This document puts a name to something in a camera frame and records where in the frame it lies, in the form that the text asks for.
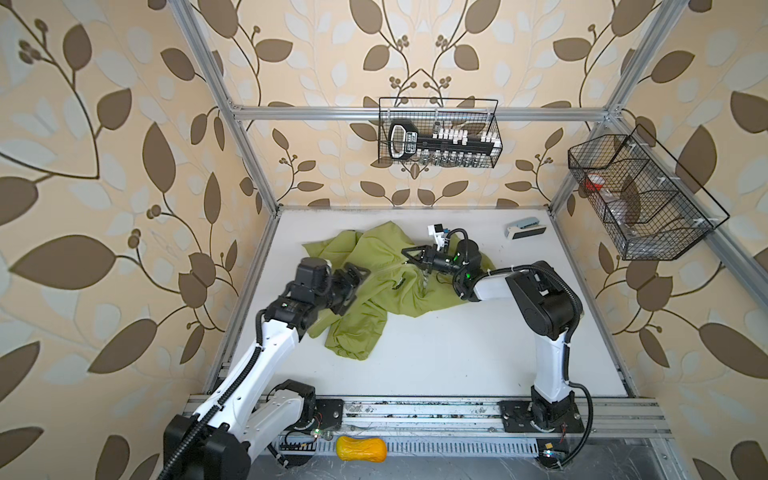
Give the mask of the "green zip-up hooded jacket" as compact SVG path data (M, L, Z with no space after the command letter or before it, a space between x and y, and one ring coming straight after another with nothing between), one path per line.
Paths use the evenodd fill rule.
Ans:
M427 274L406 262L401 251L413 245L393 222L364 232L344 230L332 238L304 244L309 256L325 259L333 268L351 263L370 271L347 313L321 311L309 336L326 333L327 349L341 357L365 360L383 334L390 313L417 318L463 304L447 274Z

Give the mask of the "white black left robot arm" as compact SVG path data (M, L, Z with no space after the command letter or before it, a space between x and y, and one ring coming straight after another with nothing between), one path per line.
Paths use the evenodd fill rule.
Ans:
M312 423L314 390L301 382L259 400L280 364L319 314L345 314L371 272L305 257L295 278L255 317L255 341L219 387L190 416L177 415L163 434L162 479L245 479L254 459L288 427Z

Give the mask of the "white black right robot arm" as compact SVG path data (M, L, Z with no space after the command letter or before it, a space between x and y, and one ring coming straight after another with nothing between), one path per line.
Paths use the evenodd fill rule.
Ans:
M584 314L575 291L543 260L487 270L476 242L462 239L453 253L446 244L401 250L406 262L451 277L457 296L469 302L513 300L536 335L537 372L531 388L529 422L550 432L575 413L575 385L569 380L571 339Z

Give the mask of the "light blue white stapler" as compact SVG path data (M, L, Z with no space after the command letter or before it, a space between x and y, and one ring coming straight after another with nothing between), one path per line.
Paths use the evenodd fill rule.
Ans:
M516 240L542 235L546 231L537 217L526 217L511 222L505 226L505 237L509 240Z

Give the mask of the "red capped bottle in basket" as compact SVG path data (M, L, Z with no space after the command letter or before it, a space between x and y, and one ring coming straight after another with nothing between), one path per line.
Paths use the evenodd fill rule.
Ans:
M598 174L588 174L583 182L587 194L599 193L605 186L605 179Z

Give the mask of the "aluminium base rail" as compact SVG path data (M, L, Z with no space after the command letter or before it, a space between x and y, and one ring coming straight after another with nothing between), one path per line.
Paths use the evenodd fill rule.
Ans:
M244 426L225 424L252 456L333 456L338 440L350 437L378 438L390 456L560 459L582 437L661 449L673 438L658 403L642 398L579 397L548 431L533 426L523 397L319 395L312 412L302 409L298 394L271 393L246 411Z

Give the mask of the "aluminium frame strut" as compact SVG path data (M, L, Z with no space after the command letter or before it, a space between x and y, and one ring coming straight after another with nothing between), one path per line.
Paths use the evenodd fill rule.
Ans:
M279 206L270 188L268 179L259 165L255 151L247 133L235 117L234 104L229 97L222 75L208 44L194 17L188 1L172 0L169 2L174 18L184 35L205 78L211 95L222 112L223 122L230 130L236 146L239 148L247 172L263 197L264 206L272 217L279 215Z

